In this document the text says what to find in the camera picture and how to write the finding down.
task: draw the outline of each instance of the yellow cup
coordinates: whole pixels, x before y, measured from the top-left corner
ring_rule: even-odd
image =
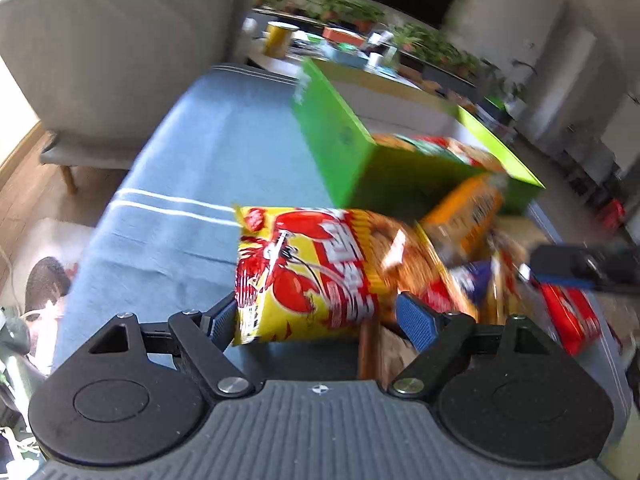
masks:
[[[264,55],[283,59],[291,44],[291,37],[299,27],[289,23],[269,22],[267,25],[267,41],[264,44]]]

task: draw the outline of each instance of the gray rubber grip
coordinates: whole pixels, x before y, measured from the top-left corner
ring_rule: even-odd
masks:
[[[178,449],[151,462],[91,470],[50,461],[36,480],[611,479],[595,462],[555,471],[490,462],[442,432],[419,402],[373,381],[268,381],[256,396],[216,405]]]

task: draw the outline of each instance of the lobster illustration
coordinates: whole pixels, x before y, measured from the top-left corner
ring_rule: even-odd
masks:
[[[261,228],[263,223],[258,211],[259,208],[252,208],[249,220],[253,226]],[[240,251],[236,273],[237,289],[242,290],[238,307],[254,304],[257,295],[271,287],[276,300],[287,310],[298,314],[312,314],[315,311],[312,293],[320,295],[327,304],[330,303],[328,298],[331,295],[325,290],[318,274],[324,274],[338,285],[337,291],[332,292],[334,297],[337,294],[341,303],[353,301],[342,276],[324,266],[303,261],[297,256],[297,249],[289,244],[295,236],[304,236],[318,242],[332,240],[334,236],[323,225],[337,222],[329,213],[296,210],[281,213],[275,218],[269,240],[244,236],[242,241],[247,246]],[[296,272],[290,264],[306,267],[308,275]],[[262,285],[258,286],[265,272],[267,276]],[[333,311],[327,323],[334,322],[332,315]]]

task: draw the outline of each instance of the gray armchair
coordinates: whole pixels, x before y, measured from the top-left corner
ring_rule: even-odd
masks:
[[[129,168],[188,86],[241,56],[251,2],[0,0],[0,56],[51,134],[40,161],[71,192],[69,166]]]

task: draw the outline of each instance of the wooden floor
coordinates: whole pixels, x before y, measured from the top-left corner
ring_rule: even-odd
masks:
[[[95,227],[127,173],[73,168],[78,194],[69,195],[60,169],[38,162],[46,140],[45,135],[36,143],[0,189],[0,245],[9,258],[30,227],[43,218]],[[0,290],[7,276],[6,263],[0,258]]]

